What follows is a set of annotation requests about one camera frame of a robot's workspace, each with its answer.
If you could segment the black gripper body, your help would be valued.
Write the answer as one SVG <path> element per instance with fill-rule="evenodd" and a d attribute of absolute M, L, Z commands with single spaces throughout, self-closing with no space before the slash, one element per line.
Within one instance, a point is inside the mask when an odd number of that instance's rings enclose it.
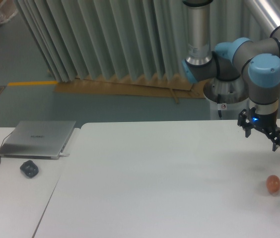
<path fill-rule="evenodd" d="M 248 109 L 248 135 L 255 129 L 264 135 L 276 135 L 278 108 L 272 105 L 251 105 Z"/>

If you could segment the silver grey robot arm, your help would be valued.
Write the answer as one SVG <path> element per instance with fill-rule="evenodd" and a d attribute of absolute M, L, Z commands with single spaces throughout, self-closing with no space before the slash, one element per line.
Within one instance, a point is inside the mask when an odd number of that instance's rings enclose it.
<path fill-rule="evenodd" d="M 280 98 L 280 8 L 272 0 L 247 0 L 246 6 L 264 29 L 267 38 L 254 42 L 239 38 L 210 47 L 209 0 L 186 0 L 188 11 L 188 55 L 182 60 L 186 78 L 197 83 L 210 78 L 221 81 L 242 79 L 248 88 L 249 103 L 237 124 L 250 136 L 263 133 L 280 147 L 277 115 Z"/>

